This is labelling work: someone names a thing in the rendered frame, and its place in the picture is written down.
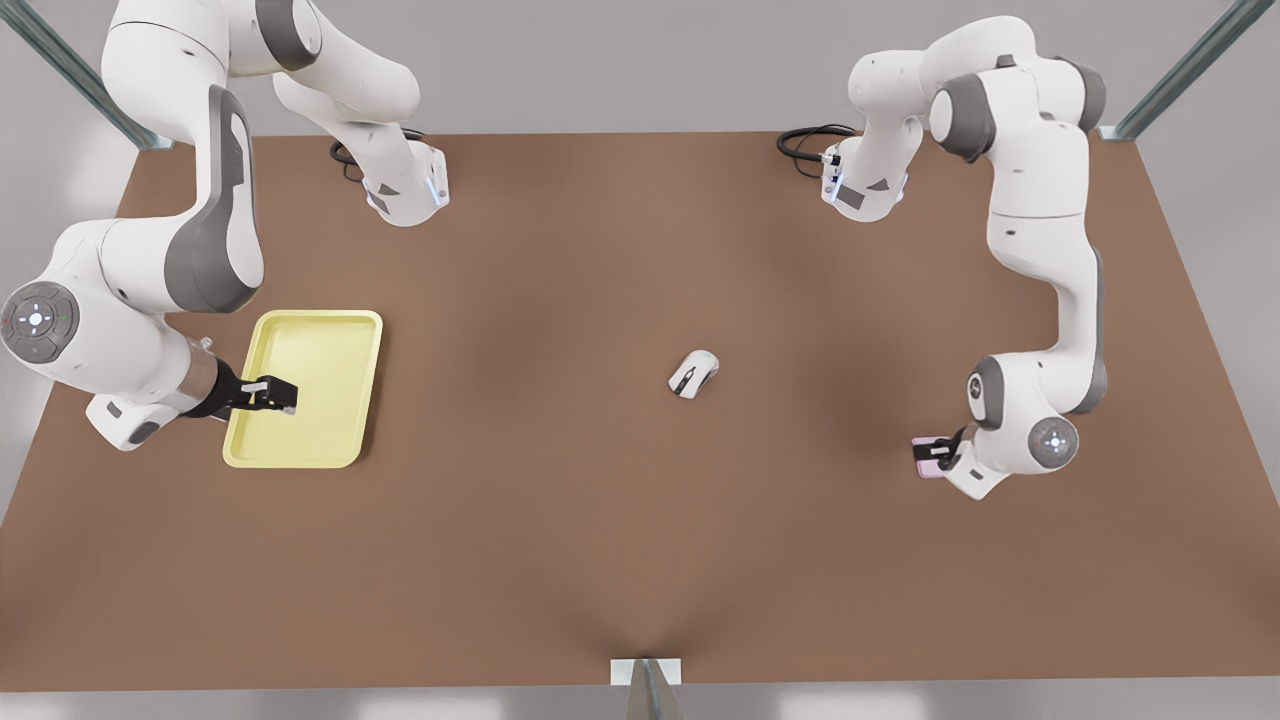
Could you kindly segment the pale yellow tray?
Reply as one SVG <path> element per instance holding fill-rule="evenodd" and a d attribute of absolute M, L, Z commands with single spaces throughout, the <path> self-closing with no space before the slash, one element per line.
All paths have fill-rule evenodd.
<path fill-rule="evenodd" d="M 236 410 L 224 461 L 233 468 L 333 469 L 360 455 L 383 320 L 374 311 L 275 310 L 253 329 L 244 374 L 297 387 L 293 414 Z"/>

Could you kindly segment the white computer mouse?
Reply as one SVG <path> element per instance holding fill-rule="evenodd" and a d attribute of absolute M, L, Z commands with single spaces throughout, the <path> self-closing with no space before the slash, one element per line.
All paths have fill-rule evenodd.
<path fill-rule="evenodd" d="M 695 398 L 719 366 L 719 359 L 714 354 L 705 350 L 692 351 L 669 378 L 669 389 L 678 397 Z"/>

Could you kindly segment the silver frame post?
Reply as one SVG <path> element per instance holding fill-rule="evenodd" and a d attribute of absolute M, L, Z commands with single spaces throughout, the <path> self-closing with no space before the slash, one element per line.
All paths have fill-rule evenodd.
<path fill-rule="evenodd" d="M 1137 141 L 1275 3 L 1276 0 L 1233 0 L 1221 17 L 1190 45 L 1120 122 L 1097 128 L 1100 138 L 1105 142 Z"/>
<path fill-rule="evenodd" d="M 681 683 L 680 659 L 611 660 L 611 684 L 628 688 L 625 720 L 685 720 L 672 689 Z"/>
<path fill-rule="evenodd" d="M 140 151 L 174 147 L 170 138 L 129 118 L 110 97 L 99 73 L 26 0 L 0 0 L 0 19 Z"/>

